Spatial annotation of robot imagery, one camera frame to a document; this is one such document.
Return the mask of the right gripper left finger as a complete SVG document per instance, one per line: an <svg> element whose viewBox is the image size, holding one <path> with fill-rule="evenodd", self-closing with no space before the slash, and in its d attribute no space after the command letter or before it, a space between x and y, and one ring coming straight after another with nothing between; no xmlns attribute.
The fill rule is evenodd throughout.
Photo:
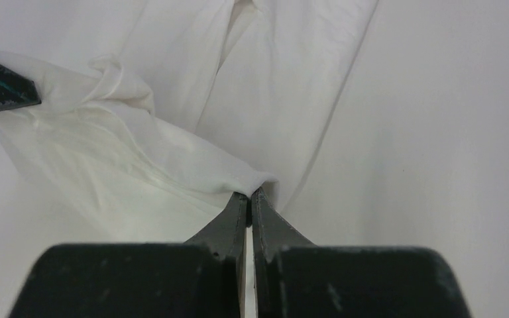
<svg viewBox="0 0 509 318"><path fill-rule="evenodd" d="M11 317L243 317L246 196L183 243L59 244L35 262Z"/></svg>

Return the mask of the white t shirt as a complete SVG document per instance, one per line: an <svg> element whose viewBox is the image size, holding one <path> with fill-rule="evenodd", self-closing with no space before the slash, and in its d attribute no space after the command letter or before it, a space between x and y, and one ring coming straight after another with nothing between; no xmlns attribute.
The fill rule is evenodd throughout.
<svg viewBox="0 0 509 318"><path fill-rule="evenodd" d="M233 191L283 207L375 1L0 1L0 240L182 240Z"/></svg>

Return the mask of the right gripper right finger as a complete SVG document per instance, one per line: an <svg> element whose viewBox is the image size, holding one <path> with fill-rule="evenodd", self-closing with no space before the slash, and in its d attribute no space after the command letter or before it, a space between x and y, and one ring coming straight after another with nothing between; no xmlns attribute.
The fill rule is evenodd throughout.
<svg viewBox="0 0 509 318"><path fill-rule="evenodd" d="M318 246L251 197L259 317L470 317L448 263L416 246Z"/></svg>

